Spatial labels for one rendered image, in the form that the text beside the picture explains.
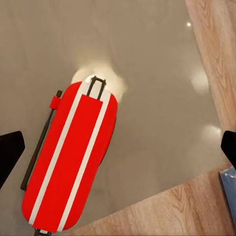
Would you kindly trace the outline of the radio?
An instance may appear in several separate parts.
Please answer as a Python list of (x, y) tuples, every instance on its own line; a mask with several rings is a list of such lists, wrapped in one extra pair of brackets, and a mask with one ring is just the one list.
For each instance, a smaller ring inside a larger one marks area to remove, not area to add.
[[(106, 79), (92, 77), (58, 90), (52, 111), (29, 163), (20, 189), (22, 213), (34, 236), (51, 236), (72, 228), (80, 219), (98, 166), (108, 150), (118, 111)], [(56, 110), (51, 128), (31, 175)], [(29, 184), (27, 182), (31, 175)]]

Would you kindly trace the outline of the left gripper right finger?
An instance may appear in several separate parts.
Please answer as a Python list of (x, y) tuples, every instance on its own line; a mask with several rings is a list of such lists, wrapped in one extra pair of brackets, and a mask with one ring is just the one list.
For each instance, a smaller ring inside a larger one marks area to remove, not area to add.
[(231, 131), (224, 132), (221, 149), (236, 169), (236, 133)]

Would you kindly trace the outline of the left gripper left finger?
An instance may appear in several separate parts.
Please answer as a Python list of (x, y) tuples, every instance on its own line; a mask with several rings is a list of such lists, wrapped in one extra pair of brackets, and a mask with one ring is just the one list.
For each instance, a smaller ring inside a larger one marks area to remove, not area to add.
[(0, 136), (0, 189), (25, 150), (21, 131)]

